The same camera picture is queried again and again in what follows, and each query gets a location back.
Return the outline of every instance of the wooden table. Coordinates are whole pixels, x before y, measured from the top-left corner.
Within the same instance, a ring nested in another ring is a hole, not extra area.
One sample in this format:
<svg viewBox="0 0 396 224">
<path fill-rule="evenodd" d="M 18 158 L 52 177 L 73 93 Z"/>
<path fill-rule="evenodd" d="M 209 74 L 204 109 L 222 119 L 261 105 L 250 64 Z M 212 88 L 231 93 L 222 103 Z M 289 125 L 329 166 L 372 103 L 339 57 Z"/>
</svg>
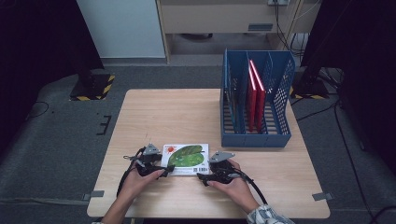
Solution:
<svg viewBox="0 0 396 224">
<path fill-rule="evenodd" d="M 91 198 L 88 215 L 102 217 L 116 198 L 121 176 L 132 156 L 151 142 L 166 144 L 208 143 L 217 150 L 235 153 L 233 158 L 254 179 L 267 202 L 290 218 L 326 218 L 326 201 L 315 201 L 321 193 L 312 161 L 291 107 L 287 118 L 291 139 L 284 148 L 222 148 L 220 145 L 219 92 L 209 90 L 130 90 L 117 120 Z M 258 202 L 257 193 L 252 189 Z M 134 201 L 127 217 L 245 218 L 246 214 L 226 195 L 205 187 L 195 176 L 160 178 Z"/>
</svg>

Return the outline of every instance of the green leaf picture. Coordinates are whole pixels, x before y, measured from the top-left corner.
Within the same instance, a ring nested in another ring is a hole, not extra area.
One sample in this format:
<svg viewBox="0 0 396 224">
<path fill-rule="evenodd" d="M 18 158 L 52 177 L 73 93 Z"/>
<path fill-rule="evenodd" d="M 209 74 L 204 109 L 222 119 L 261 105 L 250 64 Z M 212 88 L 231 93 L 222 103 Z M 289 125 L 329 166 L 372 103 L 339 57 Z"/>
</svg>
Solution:
<svg viewBox="0 0 396 224">
<path fill-rule="evenodd" d="M 174 152 L 169 158 L 168 166 L 175 165 L 176 167 L 195 166 L 204 161 L 204 156 L 201 154 L 202 146 L 186 146 Z"/>
</svg>

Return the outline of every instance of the book cover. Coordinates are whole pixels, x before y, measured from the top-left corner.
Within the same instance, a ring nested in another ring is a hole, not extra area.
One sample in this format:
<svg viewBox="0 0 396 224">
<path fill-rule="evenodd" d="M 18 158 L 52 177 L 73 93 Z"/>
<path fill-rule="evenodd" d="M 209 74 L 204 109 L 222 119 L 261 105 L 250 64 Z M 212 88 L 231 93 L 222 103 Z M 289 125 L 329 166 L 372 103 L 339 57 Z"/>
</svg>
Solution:
<svg viewBox="0 0 396 224">
<path fill-rule="evenodd" d="M 256 102 L 257 102 L 257 88 L 256 81 L 253 74 L 252 67 L 248 66 L 248 82 L 247 82 L 247 120 L 248 128 L 252 133 L 254 129 L 254 119 L 256 113 Z"/>
<path fill-rule="evenodd" d="M 169 175 L 208 175 L 208 160 L 208 144 L 164 145 L 161 166 L 175 165 Z"/>
<path fill-rule="evenodd" d="M 256 65 L 253 60 L 249 60 L 250 67 L 253 71 L 253 75 L 256 81 L 257 86 L 257 96 L 256 96 L 256 107 L 255 107 L 255 115 L 254 120 L 256 123 L 257 132 L 262 132 L 262 119 L 264 116 L 264 107 L 265 107 L 265 88 L 262 83 L 262 79 L 260 78 L 260 74 L 257 71 Z"/>
</svg>

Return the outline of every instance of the red book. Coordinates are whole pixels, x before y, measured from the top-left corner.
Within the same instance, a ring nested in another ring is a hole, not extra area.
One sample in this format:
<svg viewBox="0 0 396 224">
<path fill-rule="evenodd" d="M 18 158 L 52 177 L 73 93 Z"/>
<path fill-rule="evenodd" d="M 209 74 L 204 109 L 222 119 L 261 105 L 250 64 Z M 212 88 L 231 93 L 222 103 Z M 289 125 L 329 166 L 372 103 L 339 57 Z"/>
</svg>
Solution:
<svg viewBox="0 0 396 224">
<path fill-rule="evenodd" d="M 262 83 L 262 79 L 260 78 L 259 72 L 256 69 L 256 65 L 254 65 L 254 62 L 252 60 L 249 60 L 249 64 L 253 72 L 255 84 L 257 87 L 254 120 L 256 123 L 257 132 L 261 133 L 262 118 L 264 116 L 264 107 L 265 107 L 265 88 Z"/>
<path fill-rule="evenodd" d="M 254 129 L 254 118 L 256 113 L 257 102 L 256 81 L 251 66 L 248 67 L 248 84 L 247 84 L 247 120 L 250 132 Z"/>
</svg>

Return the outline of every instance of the hazard tape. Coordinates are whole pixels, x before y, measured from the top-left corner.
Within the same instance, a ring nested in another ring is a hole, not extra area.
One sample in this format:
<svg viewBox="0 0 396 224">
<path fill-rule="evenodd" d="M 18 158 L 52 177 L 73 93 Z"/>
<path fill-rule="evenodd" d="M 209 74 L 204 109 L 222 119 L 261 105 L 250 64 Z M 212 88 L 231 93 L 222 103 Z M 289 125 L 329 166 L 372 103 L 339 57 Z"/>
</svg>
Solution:
<svg viewBox="0 0 396 224">
<path fill-rule="evenodd" d="M 113 84 L 115 76 L 110 76 L 108 78 L 108 82 L 103 89 L 102 95 L 97 95 L 97 96 L 76 96 L 76 97 L 70 97 L 71 101 L 90 101 L 90 100 L 103 100 L 107 97 L 108 92 L 110 91 L 111 85 Z"/>
<path fill-rule="evenodd" d="M 329 95 L 327 94 L 323 94 L 323 95 L 314 95 L 314 94 L 296 94 L 294 93 L 294 89 L 291 86 L 290 87 L 290 97 L 291 99 L 316 99 L 316 100 L 320 100 L 320 99 L 328 99 Z"/>
</svg>

